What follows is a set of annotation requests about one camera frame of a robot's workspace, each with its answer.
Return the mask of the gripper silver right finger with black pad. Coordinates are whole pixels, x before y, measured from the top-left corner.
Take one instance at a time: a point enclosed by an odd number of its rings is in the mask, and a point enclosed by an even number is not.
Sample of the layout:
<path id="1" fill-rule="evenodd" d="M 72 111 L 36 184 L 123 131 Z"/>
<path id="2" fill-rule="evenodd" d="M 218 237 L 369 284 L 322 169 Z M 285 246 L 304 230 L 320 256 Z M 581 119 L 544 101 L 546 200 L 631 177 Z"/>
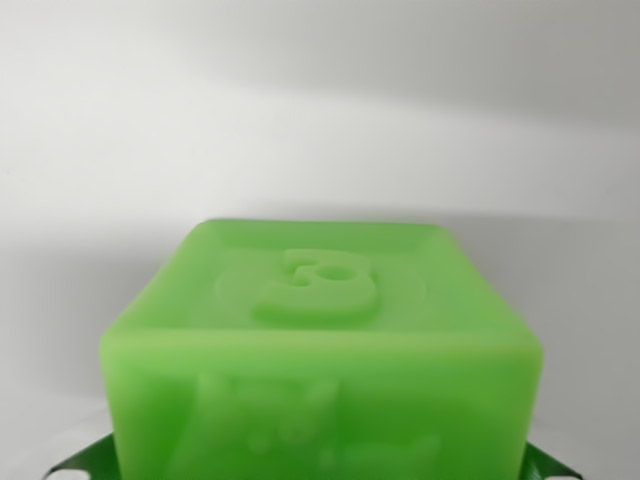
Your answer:
<path id="1" fill-rule="evenodd" d="M 598 479 L 590 451 L 551 427 L 532 427 L 522 462 L 523 479 Z"/>

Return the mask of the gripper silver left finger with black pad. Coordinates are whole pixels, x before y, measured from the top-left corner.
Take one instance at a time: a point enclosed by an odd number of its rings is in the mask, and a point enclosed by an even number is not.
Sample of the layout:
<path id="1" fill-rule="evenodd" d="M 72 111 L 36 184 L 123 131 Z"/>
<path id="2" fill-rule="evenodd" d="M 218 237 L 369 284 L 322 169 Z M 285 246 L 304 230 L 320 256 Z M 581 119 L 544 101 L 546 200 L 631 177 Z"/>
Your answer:
<path id="1" fill-rule="evenodd" d="M 44 480 L 119 480 L 113 435 L 106 435 L 51 467 Z"/>

